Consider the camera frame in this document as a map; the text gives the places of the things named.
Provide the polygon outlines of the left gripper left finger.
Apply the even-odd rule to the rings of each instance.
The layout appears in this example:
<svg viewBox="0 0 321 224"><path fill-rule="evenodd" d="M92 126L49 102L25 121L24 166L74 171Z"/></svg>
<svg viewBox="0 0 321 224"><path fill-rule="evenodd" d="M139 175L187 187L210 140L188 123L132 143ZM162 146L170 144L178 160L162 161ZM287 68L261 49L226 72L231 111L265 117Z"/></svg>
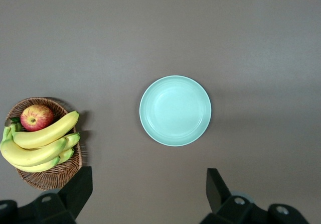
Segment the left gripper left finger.
<svg viewBox="0 0 321 224"><path fill-rule="evenodd" d="M27 205L2 200L1 223L76 223L92 191L92 167L83 166L61 189L44 191Z"/></svg>

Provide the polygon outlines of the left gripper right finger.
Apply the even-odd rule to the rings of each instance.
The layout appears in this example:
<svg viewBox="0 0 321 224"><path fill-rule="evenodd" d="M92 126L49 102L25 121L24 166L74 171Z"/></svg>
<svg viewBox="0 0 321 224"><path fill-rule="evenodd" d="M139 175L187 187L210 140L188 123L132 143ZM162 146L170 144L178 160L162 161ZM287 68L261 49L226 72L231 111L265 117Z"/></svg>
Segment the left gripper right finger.
<svg viewBox="0 0 321 224"><path fill-rule="evenodd" d="M263 210L246 197L233 195L216 168L207 169L206 196L212 212L201 223L308 223L290 205L276 203Z"/></svg>

